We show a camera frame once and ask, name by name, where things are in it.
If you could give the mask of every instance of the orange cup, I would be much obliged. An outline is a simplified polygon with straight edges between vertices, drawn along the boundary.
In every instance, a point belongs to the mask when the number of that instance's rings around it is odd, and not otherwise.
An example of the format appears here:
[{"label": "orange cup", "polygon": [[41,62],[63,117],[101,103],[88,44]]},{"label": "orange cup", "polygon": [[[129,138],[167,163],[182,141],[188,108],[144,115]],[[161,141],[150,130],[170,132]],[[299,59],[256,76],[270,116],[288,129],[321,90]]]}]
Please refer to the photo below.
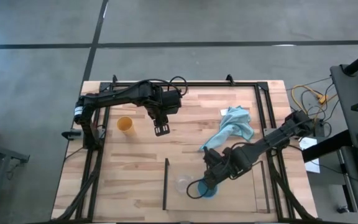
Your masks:
[{"label": "orange cup", "polygon": [[128,116],[123,116],[118,119],[117,128],[127,136],[133,136],[136,134],[134,122]]}]

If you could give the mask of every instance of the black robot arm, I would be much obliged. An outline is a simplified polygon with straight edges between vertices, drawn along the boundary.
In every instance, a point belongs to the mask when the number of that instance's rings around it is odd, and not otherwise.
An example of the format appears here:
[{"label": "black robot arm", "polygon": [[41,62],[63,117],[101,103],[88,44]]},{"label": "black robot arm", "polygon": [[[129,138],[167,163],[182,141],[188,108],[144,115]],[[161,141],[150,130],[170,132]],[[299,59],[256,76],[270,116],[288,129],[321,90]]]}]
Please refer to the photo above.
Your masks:
[{"label": "black robot arm", "polygon": [[161,86],[150,81],[141,81],[124,89],[88,93],[80,96],[75,105],[74,121],[81,125],[84,132],[84,148],[100,146],[99,133],[92,123],[92,115],[96,108],[133,103],[144,106],[154,121],[156,136],[168,134],[168,114],[176,114],[181,107],[180,90],[164,91]]},{"label": "black robot arm", "polygon": [[207,170],[203,180],[211,190],[227,178],[234,180],[250,171],[262,153],[271,149],[283,149],[289,145],[290,137],[306,136],[312,130],[312,120],[304,112],[296,111],[287,116],[278,129],[253,144],[239,142],[225,148],[223,156],[214,149],[204,149]]}]

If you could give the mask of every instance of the gray floor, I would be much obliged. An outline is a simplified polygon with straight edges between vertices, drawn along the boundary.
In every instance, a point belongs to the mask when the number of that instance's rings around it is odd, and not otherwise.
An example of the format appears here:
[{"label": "gray floor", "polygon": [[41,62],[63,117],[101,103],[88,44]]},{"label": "gray floor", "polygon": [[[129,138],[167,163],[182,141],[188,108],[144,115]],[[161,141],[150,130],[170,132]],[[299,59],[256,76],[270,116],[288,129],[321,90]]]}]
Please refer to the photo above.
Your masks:
[{"label": "gray floor", "polygon": [[[101,3],[0,0],[0,44],[91,43]],[[99,42],[232,40],[358,40],[358,0],[110,0]],[[5,181],[0,223],[49,219],[67,146],[60,133],[71,126],[88,54],[89,49],[0,50],[0,145],[31,154]],[[116,74],[120,80],[222,80],[231,74],[238,80],[284,80],[290,88],[326,78],[330,66],[357,57],[358,45],[98,49],[89,79]],[[311,87],[323,92],[330,83]],[[309,95],[305,102],[315,105]],[[333,134],[346,129],[340,106],[330,123]],[[357,222],[335,212],[343,200],[335,187],[313,179],[320,218]]]}]

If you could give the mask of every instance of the wooden table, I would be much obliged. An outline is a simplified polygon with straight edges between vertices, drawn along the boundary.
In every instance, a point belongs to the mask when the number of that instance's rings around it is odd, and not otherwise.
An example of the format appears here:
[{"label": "wooden table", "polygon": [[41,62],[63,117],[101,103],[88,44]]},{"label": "wooden table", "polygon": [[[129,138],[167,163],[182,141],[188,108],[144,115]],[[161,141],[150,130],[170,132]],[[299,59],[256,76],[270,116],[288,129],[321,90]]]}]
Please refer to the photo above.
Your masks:
[{"label": "wooden table", "polygon": [[[291,113],[284,82],[268,82],[270,97],[277,125]],[[84,82],[81,94],[96,93],[100,82]],[[268,118],[264,97],[265,117]],[[202,164],[203,153],[200,146],[219,129],[220,110],[229,106],[241,105],[249,110],[250,126],[254,129],[251,142],[262,137],[258,116],[255,91],[250,87],[190,87],[182,99],[182,108],[178,114],[169,115],[171,133],[156,137],[152,120],[143,107],[134,105],[114,106],[110,110],[109,123],[104,146],[94,222],[272,222],[277,221],[272,195],[272,185],[265,154],[259,160],[264,161],[267,172],[267,192],[270,213],[265,209],[265,195],[258,191],[262,179],[254,176],[255,205],[248,212],[201,211],[201,210],[162,210],[164,161],[168,158],[172,164]],[[117,130],[116,121],[121,116],[130,116],[134,120],[137,135],[127,137]],[[100,123],[103,119],[101,110]],[[230,137],[224,146],[242,141]],[[69,143],[67,154],[82,146],[82,140]],[[52,218],[61,215],[78,193],[83,175],[86,151],[80,151],[70,157],[63,166]],[[283,150],[288,181],[292,192],[307,211],[316,217],[313,196],[300,151],[293,148]],[[284,214],[287,214],[285,200],[280,192]],[[86,215],[89,198],[85,199]],[[243,197],[230,197],[233,203],[241,204]]]}]

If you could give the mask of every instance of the white paper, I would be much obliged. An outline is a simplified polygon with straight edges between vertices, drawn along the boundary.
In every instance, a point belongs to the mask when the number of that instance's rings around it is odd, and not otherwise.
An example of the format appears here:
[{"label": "white paper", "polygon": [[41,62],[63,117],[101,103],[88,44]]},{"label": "white paper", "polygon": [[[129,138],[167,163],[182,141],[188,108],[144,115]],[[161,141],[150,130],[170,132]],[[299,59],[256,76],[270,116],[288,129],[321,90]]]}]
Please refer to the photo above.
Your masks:
[{"label": "white paper", "polygon": [[222,116],[226,115],[226,114],[227,114],[227,111],[228,111],[228,109],[223,109],[223,110],[221,110],[221,115],[222,115]]},{"label": "white paper", "polygon": [[[314,146],[315,144],[317,144],[317,139],[313,139],[313,138],[303,138],[299,142],[299,146],[302,150]],[[306,170],[309,172],[320,173],[320,166],[318,164],[319,164],[318,159],[312,160],[311,162],[307,162],[305,163]]]}]

